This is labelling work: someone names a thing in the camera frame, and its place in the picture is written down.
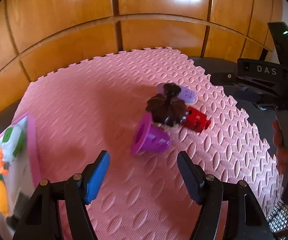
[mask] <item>screw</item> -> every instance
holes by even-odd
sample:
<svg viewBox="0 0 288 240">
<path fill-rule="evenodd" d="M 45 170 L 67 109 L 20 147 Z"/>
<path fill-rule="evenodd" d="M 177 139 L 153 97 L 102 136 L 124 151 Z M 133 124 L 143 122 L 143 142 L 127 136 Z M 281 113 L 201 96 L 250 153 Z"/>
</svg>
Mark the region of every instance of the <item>screw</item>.
<svg viewBox="0 0 288 240">
<path fill-rule="evenodd" d="M 41 180 L 40 185 L 41 185 L 41 186 L 45 186 L 45 185 L 47 185 L 48 183 L 49 183 L 49 182 L 48 182 L 47 179 L 43 179 L 43 180 Z"/>
<path fill-rule="evenodd" d="M 211 174 L 207 174 L 206 175 L 206 179 L 209 180 L 209 181 L 212 181 L 212 180 L 215 179 L 215 177 L 213 175 L 211 175 Z"/>
<path fill-rule="evenodd" d="M 74 180 L 80 180 L 82 178 L 82 175 L 81 174 L 74 174 L 73 175 L 73 179 Z"/>
<path fill-rule="evenodd" d="M 241 185 L 242 187 L 246 187 L 247 186 L 247 182 L 244 180 L 240 180 L 239 181 L 239 185 Z"/>
</svg>

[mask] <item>mat interlocking edge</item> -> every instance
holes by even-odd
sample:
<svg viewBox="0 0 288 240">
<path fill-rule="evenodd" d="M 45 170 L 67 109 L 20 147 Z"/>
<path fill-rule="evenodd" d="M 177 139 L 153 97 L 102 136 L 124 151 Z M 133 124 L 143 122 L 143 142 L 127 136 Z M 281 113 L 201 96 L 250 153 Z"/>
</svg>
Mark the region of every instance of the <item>mat interlocking edge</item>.
<svg viewBox="0 0 288 240">
<path fill-rule="evenodd" d="M 201 134 L 163 126 L 172 138 L 168 152 L 131 156 L 135 127 L 160 82 L 196 90 L 193 107 L 212 124 Z M 36 119 L 41 174 L 51 182 L 81 172 L 101 150 L 110 152 L 102 188 L 87 206 L 99 239 L 174 240 L 189 238 L 200 210 L 176 165 L 181 150 L 221 181 L 247 181 L 266 215 L 280 197 L 276 158 L 235 104 L 179 50 L 155 48 L 95 57 L 39 78 L 29 85 L 14 119 L 25 112 Z M 63 203 L 60 209 L 70 239 Z M 217 239 L 223 235 L 226 209 L 224 204 Z"/>
</svg>

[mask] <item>purple eraser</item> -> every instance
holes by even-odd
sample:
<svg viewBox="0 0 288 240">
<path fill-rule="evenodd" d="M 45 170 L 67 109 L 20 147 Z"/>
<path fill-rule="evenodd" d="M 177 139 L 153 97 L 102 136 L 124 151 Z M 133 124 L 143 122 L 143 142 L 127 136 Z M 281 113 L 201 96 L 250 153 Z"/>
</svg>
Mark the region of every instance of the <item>purple eraser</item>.
<svg viewBox="0 0 288 240">
<path fill-rule="evenodd" d="M 157 85 L 157 92 L 159 94 L 164 94 L 164 89 L 163 89 L 163 85 L 165 83 L 160 83 Z M 195 92 L 193 90 L 190 90 L 186 87 L 183 87 L 181 85 L 177 85 L 181 88 L 181 92 L 180 94 L 177 96 L 179 99 L 184 100 L 184 102 L 188 105 L 192 105 L 195 103 Z"/>
</svg>

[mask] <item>wooden wall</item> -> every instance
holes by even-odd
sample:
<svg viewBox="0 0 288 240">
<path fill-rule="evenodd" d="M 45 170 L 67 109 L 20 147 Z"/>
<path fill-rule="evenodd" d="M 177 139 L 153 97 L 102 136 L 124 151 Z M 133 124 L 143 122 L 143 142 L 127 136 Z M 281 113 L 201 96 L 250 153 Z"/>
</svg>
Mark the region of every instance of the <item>wooden wall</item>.
<svg viewBox="0 0 288 240">
<path fill-rule="evenodd" d="M 2 0 L 0 112 L 38 77 L 119 50 L 258 59 L 281 15 L 282 0 Z"/>
</svg>

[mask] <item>human hand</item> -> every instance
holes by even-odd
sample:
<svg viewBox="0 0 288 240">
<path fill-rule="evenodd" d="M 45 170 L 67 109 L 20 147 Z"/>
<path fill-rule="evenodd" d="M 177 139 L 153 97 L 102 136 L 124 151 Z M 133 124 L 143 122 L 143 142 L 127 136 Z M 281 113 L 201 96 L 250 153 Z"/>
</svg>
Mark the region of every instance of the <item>human hand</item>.
<svg viewBox="0 0 288 240">
<path fill-rule="evenodd" d="M 283 146 L 283 135 L 279 128 L 277 120 L 272 124 L 273 129 L 275 130 L 273 136 L 273 143 L 277 147 L 276 158 L 277 158 L 277 170 L 278 173 L 285 174 L 288 166 L 288 149 Z"/>
</svg>

